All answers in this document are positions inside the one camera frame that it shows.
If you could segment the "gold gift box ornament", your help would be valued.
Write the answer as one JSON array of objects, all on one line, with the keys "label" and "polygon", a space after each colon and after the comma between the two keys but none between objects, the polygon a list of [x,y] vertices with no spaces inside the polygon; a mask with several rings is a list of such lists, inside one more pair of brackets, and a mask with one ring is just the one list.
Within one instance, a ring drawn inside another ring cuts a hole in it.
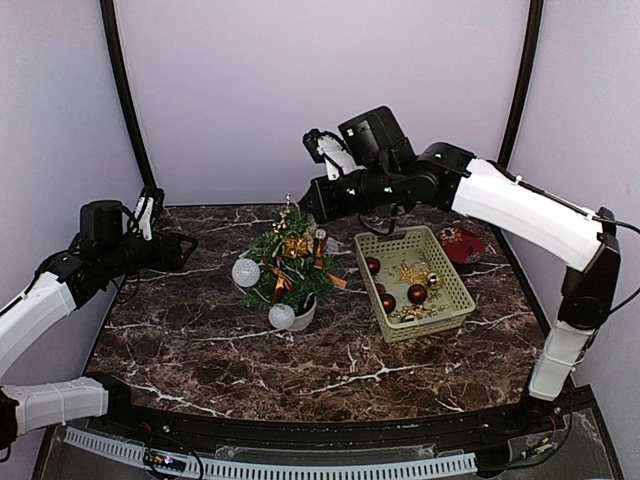
[{"label": "gold gift box ornament", "polygon": [[309,241],[306,237],[286,237],[282,240],[281,255],[289,259],[304,258],[309,255]]}]

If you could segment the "small green christmas tree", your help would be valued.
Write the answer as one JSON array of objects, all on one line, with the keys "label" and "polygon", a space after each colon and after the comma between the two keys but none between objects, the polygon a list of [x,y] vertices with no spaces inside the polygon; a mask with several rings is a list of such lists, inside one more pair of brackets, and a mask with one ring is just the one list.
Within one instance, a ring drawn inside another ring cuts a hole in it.
[{"label": "small green christmas tree", "polygon": [[289,259],[281,255],[282,240],[286,237],[304,236],[305,227],[308,222],[305,220],[307,214],[301,212],[298,205],[292,209],[288,218],[288,229],[281,235],[272,233],[272,223],[270,230],[256,237],[251,243],[249,250],[240,258],[250,258],[260,267],[260,280],[250,288],[238,286],[244,295],[244,303],[248,307],[266,309],[267,314],[271,306],[271,300],[276,285],[276,277],[265,267],[262,256],[273,262],[277,257],[281,257],[284,267],[283,271],[292,280],[294,288],[286,292],[280,303],[290,305],[296,314],[292,327],[286,329],[289,332],[300,332],[306,329],[315,317],[318,300],[325,294],[330,293],[335,288],[344,289],[347,282],[331,273],[333,266],[332,254],[329,252],[331,236],[326,229],[326,237],[322,241],[316,240],[309,243],[309,255],[304,258]]}]

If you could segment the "white woven light ball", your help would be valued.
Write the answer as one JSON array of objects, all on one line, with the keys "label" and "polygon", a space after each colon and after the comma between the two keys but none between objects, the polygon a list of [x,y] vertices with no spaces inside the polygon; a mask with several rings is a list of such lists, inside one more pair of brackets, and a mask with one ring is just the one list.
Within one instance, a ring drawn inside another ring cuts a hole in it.
[{"label": "white woven light ball", "polygon": [[286,330],[293,326],[296,314],[294,309],[287,304],[276,303],[270,307],[268,319],[270,324],[278,330]]},{"label": "white woven light ball", "polygon": [[261,272],[254,260],[240,258],[234,263],[231,275],[235,284],[242,288],[250,288],[259,282]]}]

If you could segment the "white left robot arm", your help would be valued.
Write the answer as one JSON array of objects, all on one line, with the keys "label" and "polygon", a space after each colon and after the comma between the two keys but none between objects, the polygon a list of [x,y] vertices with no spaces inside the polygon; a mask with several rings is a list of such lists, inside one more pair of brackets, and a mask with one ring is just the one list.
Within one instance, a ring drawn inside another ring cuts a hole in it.
[{"label": "white left robot arm", "polygon": [[[31,284],[1,310],[1,373],[58,321],[80,309],[109,282],[143,269],[180,270],[198,246],[164,232],[150,240],[126,234],[104,246],[77,240],[51,255]],[[39,428],[70,420],[127,414],[131,391],[108,374],[41,385],[1,385],[1,448]]]}]

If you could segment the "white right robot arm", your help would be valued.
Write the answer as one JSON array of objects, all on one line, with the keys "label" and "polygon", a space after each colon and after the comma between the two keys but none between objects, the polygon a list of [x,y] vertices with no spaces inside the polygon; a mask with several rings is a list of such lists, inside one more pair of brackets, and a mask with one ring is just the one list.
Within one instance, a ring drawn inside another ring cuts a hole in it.
[{"label": "white right robot arm", "polygon": [[608,210],[573,205],[444,142],[414,155],[401,141],[364,148],[356,158],[341,140],[324,134],[305,148],[326,167],[299,203],[319,223],[376,206],[422,203],[492,224],[561,259],[562,301],[528,385],[529,396],[541,401],[560,395],[588,340],[613,311],[621,258]]}]

